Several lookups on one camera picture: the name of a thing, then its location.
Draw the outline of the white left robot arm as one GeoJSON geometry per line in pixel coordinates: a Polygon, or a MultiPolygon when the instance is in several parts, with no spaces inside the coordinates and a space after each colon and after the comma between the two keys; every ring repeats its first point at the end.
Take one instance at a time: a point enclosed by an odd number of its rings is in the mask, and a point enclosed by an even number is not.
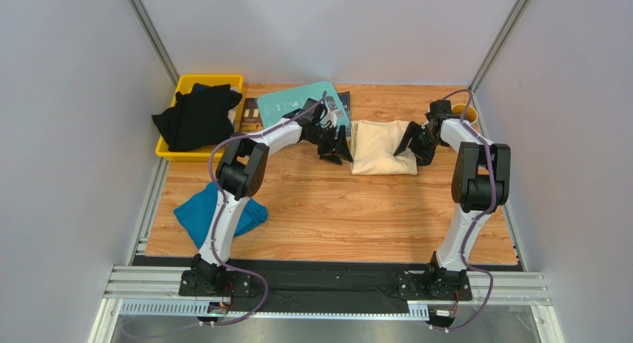
{"type": "Polygon", "coordinates": [[[198,248],[184,279],[197,278],[212,287],[227,280],[234,237],[267,219],[267,211],[253,196],[263,184],[270,155],[307,141],[316,146],[320,159],[340,165],[352,160],[346,135],[345,125],[289,114],[262,131],[226,140],[212,181],[174,211],[198,248]]]}

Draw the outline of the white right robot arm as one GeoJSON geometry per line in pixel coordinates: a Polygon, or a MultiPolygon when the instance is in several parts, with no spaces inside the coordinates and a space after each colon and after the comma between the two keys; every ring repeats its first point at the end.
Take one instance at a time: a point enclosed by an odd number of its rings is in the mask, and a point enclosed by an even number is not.
{"type": "Polygon", "coordinates": [[[479,231],[510,194],[510,147],[494,143],[468,122],[433,119],[410,122],[395,154],[410,150],[418,165],[428,166],[439,146],[455,150],[451,182],[455,211],[447,235],[429,263],[428,285],[448,289],[466,281],[468,258],[479,231]]]}

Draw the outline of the blue t-shirt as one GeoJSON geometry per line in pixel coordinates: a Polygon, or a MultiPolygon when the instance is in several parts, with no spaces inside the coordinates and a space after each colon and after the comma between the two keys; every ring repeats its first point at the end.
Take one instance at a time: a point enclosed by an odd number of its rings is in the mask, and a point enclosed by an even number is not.
{"type": "MultiPolygon", "coordinates": [[[[179,224],[185,228],[198,249],[204,244],[210,230],[217,202],[218,190],[213,183],[209,183],[203,191],[196,193],[173,211],[179,224]]],[[[267,219],[268,210],[254,199],[249,199],[238,220],[234,236],[238,237],[252,231],[267,219]]]]}

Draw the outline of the cream t-shirt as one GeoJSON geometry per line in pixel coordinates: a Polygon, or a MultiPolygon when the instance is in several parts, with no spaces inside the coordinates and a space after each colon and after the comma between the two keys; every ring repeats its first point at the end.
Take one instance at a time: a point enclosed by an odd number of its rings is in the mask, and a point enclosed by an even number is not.
{"type": "Polygon", "coordinates": [[[402,120],[352,121],[350,148],[352,175],[417,175],[414,154],[408,150],[394,155],[409,123],[402,120]]]}

